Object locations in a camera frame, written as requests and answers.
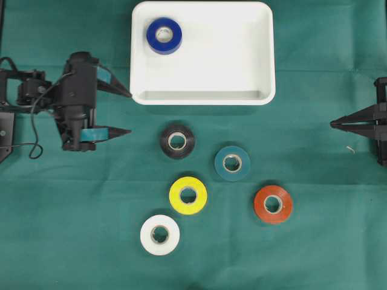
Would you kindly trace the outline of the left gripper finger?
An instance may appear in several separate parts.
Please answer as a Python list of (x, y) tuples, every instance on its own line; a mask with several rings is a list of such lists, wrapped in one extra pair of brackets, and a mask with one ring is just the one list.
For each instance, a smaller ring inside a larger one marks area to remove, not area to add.
[(131, 93), (115, 75), (102, 65), (97, 66), (97, 89), (124, 97), (132, 97)]
[(131, 130), (121, 129), (117, 127), (93, 127), (81, 130), (80, 141), (102, 142), (130, 133)]

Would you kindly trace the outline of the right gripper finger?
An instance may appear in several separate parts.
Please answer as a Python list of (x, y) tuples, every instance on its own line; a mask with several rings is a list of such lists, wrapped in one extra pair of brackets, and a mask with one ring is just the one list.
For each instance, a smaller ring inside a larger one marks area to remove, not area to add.
[(346, 115), (333, 120), (330, 124), (350, 124), (350, 123), (359, 123), (365, 121), (374, 121), (374, 111), (377, 105), (368, 106), (365, 109), (361, 109), (350, 115)]
[(330, 124), (333, 129), (351, 132), (357, 135), (367, 137), (372, 140), (378, 140), (374, 125), (369, 124)]

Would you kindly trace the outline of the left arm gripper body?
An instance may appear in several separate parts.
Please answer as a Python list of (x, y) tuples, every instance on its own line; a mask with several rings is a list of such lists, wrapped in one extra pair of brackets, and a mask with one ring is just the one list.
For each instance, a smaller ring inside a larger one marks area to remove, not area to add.
[(98, 64), (99, 59), (86, 51), (73, 53), (66, 61), (54, 93), (54, 120), (63, 150), (96, 149), (92, 141), (81, 140), (81, 131), (94, 126)]

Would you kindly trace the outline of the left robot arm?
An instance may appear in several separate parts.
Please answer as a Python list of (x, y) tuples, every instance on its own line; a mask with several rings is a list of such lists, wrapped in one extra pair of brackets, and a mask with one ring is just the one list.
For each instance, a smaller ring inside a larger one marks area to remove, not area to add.
[(51, 110), (63, 150), (95, 150), (96, 143), (129, 133), (126, 129), (95, 124), (98, 91), (132, 95), (115, 75), (89, 52), (70, 55), (58, 81), (43, 71), (20, 71), (11, 58), (10, 69), (1, 70), (1, 112), (30, 114)]

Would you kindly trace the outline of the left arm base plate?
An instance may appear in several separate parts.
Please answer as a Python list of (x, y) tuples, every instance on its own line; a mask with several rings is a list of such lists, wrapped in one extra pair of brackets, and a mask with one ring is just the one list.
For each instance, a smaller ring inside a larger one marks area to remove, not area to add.
[(15, 126), (15, 114), (10, 112), (2, 112), (0, 115), (0, 130), (1, 130), (1, 162), (5, 160), (13, 151), (13, 133)]

